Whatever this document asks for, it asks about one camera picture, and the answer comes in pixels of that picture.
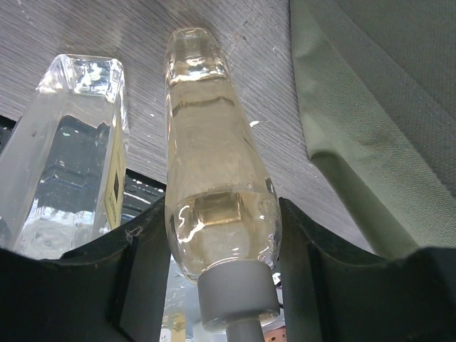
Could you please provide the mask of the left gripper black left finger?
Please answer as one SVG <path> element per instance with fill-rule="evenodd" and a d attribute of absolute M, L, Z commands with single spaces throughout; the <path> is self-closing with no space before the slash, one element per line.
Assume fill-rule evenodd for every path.
<path fill-rule="evenodd" d="M 164 202 L 60 259 L 1 251 L 3 341 L 158 341 L 170 249 Z"/>

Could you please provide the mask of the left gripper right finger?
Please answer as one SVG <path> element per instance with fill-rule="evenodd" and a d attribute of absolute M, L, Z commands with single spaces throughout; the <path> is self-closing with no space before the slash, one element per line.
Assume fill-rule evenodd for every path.
<path fill-rule="evenodd" d="M 367 252 L 279 201 L 289 341 L 453 341 L 455 250 L 394 260 Z"/>

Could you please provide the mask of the clear bottle with dark cap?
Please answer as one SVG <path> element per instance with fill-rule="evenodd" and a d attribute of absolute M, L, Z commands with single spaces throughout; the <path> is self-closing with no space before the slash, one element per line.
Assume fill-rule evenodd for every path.
<path fill-rule="evenodd" d="M 1 247 L 58 259 L 119 227 L 128 139 L 122 63 L 56 56 L 1 152 Z"/>

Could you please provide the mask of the amber bottle with white cap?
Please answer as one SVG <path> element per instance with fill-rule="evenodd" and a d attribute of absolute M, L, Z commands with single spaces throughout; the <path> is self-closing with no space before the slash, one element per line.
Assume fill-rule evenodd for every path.
<path fill-rule="evenodd" d="M 181 28 L 167 43 L 165 224 L 172 255 L 196 283 L 202 326 L 262 341 L 280 312 L 272 269 L 281 210 L 214 36 Z"/>

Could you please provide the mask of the olive green canvas bag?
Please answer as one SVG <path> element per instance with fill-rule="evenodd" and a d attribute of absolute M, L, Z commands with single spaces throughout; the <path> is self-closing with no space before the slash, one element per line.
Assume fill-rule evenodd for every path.
<path fill-rule="evenodd" d="M 370 247 L 455 246 L 455 3 L 292 1 L 310 160 Z"/>

